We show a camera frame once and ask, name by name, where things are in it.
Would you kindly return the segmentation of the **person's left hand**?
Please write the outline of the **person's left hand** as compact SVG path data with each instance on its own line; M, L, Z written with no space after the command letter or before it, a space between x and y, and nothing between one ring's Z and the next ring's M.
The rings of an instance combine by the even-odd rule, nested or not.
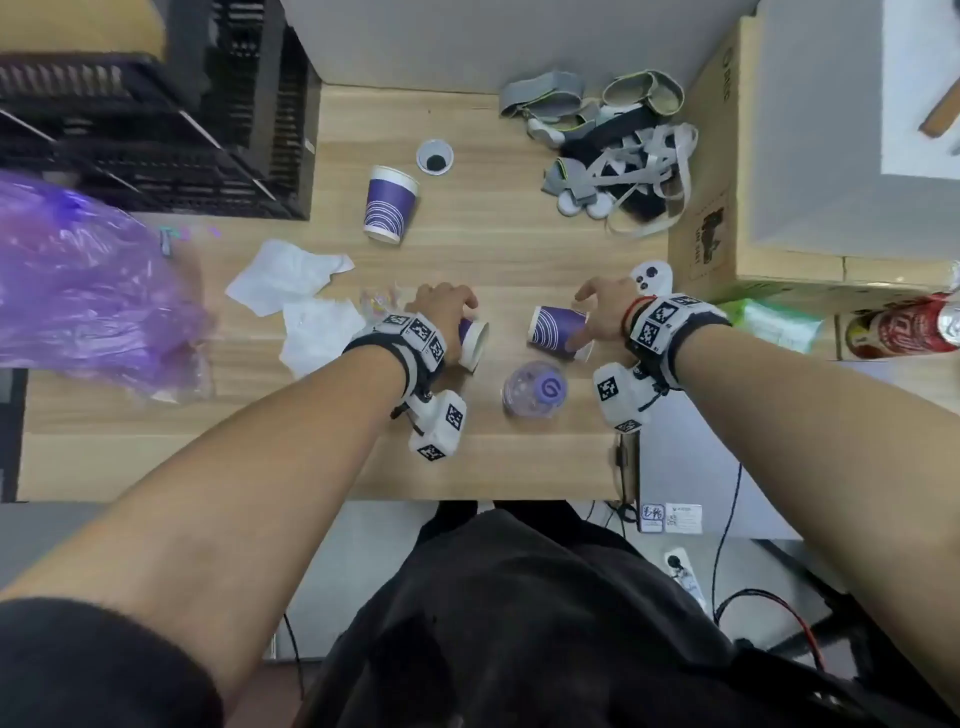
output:
M476 310L478 299L466 285L442 282L418 287L412 300L404 305L405 312L425 316L443 336L446 343L445 362L456 365L462 355L459 327L467 310Z

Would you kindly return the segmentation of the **purple paper cup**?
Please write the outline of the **purple paper cup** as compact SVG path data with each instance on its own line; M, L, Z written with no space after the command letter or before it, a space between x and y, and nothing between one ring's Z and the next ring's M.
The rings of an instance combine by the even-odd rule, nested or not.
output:
M535 349L564 360L589 360L594 342L576 350L568 348L570 336L581 331L589 321L588 313L571 308L538 305L528 326L526 340Z
M462 318L459 321L458 336L461 352L458 363L463 370L473 375L481 361L489 335L487 321Z
M373 166L366 195L365 235L374 241L401 245L418 197L419 183L413 176L392 167Z

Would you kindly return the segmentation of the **clear plastic wrapper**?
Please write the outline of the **clear plastic wrapper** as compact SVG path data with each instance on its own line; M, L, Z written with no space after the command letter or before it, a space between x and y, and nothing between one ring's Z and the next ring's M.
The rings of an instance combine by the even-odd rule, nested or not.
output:
M388 315L400 313L406 304L403 290L395 284L375 288L362 288L359 291L359 310L370 327L382 321Z

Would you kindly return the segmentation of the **white label card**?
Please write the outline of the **white label card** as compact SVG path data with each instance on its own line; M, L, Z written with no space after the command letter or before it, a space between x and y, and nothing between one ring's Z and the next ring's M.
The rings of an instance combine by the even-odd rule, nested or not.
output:
M703 534L700 504L643 502L639 506L639 532L675 535Z

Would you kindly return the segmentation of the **black plastic crate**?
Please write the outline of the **black plastic crate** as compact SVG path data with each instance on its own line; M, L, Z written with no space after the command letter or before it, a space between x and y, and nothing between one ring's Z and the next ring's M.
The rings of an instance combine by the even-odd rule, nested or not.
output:
M0 2L0 171L129 213L306 222L322 80L282 0L152 0L159 38Z

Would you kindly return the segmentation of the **crumpled white tissue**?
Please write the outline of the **crumpled white tissue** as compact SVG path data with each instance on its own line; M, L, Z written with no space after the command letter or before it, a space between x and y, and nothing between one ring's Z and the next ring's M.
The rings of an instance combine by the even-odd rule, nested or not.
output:
M320 255L280 239L265 241L254 259L225 288L235 303L264 318L313 298L334 276L354 270L347 255Z
M282 308L286 339L279 359L299 381L339 358L367 325L348 299L308 298Z

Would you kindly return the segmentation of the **green packet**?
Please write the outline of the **green packet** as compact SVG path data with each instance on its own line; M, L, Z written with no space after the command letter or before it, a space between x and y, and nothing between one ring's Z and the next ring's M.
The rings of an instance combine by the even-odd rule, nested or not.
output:
M799 354L810 354L824 319L764 300L741 298L720 303L731 325L763 341Z

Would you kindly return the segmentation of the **marker-covered wristband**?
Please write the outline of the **marker-covered wristband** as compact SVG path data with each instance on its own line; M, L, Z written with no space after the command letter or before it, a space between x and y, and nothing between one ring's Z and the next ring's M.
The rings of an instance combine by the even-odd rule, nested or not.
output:
M635 370L652 381L656 394L682 390L675 367L679 347L708 326L733 324L715 305L686 294L655 297L633 315L625 346L638 360Z
M418 313L391 313L355 335L343 349L377 346L401 363L406 385L403 402L432 398L432 385L446 366L447 341L438 328Z

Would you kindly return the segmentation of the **white power strip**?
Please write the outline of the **white power strip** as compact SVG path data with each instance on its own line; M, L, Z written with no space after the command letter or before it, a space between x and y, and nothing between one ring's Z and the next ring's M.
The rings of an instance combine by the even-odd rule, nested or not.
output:
M709 613L710 604L694 572L689 553L683 547L676 547L664 553L663 561L668 576L697 601L704 613Z

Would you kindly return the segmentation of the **brown wooden stick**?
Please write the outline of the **brown wooden stick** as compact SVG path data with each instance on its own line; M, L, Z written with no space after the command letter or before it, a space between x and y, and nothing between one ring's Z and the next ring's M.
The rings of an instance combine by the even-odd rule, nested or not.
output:
M929 114L918 126L918 131L930 140L941 139L960 118L960 77L943 93Z

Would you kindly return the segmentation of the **person's right forearm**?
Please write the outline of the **person's right forearm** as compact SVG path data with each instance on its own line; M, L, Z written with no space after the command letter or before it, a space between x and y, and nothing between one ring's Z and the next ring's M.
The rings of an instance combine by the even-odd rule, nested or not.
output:
M960 716L960 415L727 325L671 356L769 502Z

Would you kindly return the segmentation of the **cardboard box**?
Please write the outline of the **cardboard box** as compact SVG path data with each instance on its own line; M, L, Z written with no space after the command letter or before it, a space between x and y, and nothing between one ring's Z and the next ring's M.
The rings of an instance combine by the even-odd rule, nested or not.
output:
M760 0L688 94L679 289L911 296L960 287L960 0Z

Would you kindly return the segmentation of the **purple plastic bag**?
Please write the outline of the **purple plastic bag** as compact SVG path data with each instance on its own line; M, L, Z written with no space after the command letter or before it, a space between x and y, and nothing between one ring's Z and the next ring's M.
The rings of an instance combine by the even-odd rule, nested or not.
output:
M196 266L147 224L0 170L0 369L185 404L212 396L211 328Z

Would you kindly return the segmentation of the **person's right hand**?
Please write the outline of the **person's right hand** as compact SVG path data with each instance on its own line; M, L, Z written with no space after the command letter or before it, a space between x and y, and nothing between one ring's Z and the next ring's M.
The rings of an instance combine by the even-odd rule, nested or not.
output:
M637 304L637 287L629 276L620 278L594 276L587 280L573 297L580 304L594 299L586 327L597 334L595 341L623 344L623 321Z

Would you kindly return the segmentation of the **white controller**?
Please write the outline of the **white controller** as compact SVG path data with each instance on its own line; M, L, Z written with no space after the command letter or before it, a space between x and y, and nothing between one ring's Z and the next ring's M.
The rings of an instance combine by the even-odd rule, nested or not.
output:
M663 260L648 260L636 265L629 274L637 295L661 297L674 292L674 274L671 266Z

